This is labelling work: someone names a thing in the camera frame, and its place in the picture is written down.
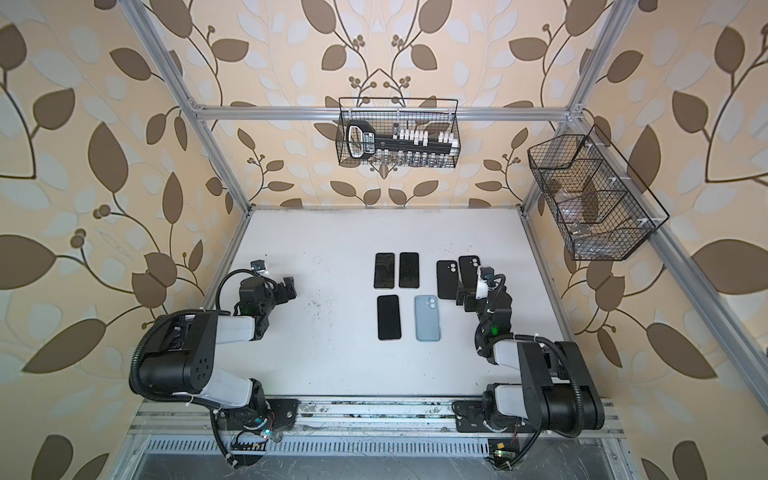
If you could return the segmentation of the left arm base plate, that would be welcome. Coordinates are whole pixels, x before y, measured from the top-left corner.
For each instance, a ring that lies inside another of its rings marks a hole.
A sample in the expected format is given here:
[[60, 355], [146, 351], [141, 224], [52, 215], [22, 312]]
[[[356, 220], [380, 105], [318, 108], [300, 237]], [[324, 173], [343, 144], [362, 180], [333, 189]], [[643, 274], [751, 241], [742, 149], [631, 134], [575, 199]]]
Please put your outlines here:
[[223, 409], [213, 415], [212, 424], [220, 430], [263, 433], [290, 429], [298, 417], [300, 401], [295, 398], [268, 398], [263, 408], [245, 406]]

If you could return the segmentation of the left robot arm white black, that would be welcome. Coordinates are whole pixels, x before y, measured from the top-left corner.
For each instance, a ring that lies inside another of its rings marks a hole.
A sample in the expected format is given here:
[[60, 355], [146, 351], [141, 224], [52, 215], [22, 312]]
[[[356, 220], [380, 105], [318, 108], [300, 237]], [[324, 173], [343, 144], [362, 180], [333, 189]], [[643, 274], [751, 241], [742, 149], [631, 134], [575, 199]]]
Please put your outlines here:
[[153, 402], [266, 416], [270, 407], [261, 383], [218, 367], [216, 351], [263, 339], [275, 307], [296, 297], [294, 279], [267, 277], [261, 260], [229, 272], [217, 285], [212, 309], [180, 310], [151, 325], [131, 359], [130, 389]]

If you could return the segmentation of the phone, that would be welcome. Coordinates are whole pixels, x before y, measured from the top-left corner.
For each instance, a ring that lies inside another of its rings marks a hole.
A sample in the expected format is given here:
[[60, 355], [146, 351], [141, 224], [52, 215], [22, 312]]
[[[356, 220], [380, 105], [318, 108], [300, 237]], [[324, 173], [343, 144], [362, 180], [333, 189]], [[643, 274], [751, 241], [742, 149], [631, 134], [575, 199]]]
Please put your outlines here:
[[395, 287], [395, 254], [376, 253], [374, 265], [375, 289], [393, 289]]
[[399, 287], [418, 289], [420, 287], [419, 254], [417, 252], [401, 252], [399, 262]]
[[399, 297], [397, 295], [377, 297], [377, 334], [380, 341], [402, 338]]

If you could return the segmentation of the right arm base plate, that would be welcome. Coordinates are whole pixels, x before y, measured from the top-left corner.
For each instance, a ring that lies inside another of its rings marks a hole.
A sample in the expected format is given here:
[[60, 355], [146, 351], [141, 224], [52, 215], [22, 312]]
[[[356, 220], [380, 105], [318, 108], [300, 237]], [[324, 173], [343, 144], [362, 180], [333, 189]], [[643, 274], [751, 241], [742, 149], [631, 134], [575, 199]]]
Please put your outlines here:
[[525, 421], [513, 417], [493, 424], [486, 418], [483, 404], [480, 400], [457, 400], [451, 405], [454, 414], [455, 427], [462, 434], [503, 434], [511, 436], [514, 433], [532, 434], [535, 429]]

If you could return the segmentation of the light blue phone case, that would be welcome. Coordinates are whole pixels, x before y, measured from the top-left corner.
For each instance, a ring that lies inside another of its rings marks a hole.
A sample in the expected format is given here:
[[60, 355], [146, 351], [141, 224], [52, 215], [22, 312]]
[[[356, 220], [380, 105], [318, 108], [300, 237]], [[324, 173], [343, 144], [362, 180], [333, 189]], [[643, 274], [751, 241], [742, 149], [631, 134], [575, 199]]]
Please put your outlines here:
[[438, 342], [441, 339], [440, 315], [437, 297], [417, 295], [414, 299], [416, 339], [420, 342]]

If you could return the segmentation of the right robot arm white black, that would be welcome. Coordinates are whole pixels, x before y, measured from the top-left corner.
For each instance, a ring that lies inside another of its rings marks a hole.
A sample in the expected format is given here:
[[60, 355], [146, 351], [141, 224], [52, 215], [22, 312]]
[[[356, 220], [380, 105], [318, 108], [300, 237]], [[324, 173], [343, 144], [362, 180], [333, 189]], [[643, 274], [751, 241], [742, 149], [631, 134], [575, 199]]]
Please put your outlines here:
[[516, 383], [488, 384], [478, 400], [455, 401], [459, 432], [526, 427], [575, 438], [603, 428], [604, 406], [577, 344], [514, 332], [511, 297], [499, 278], [478, 282], [474, 292], [460, 287], [456, 304], [478, 316], [478, 356], [519, 374]]

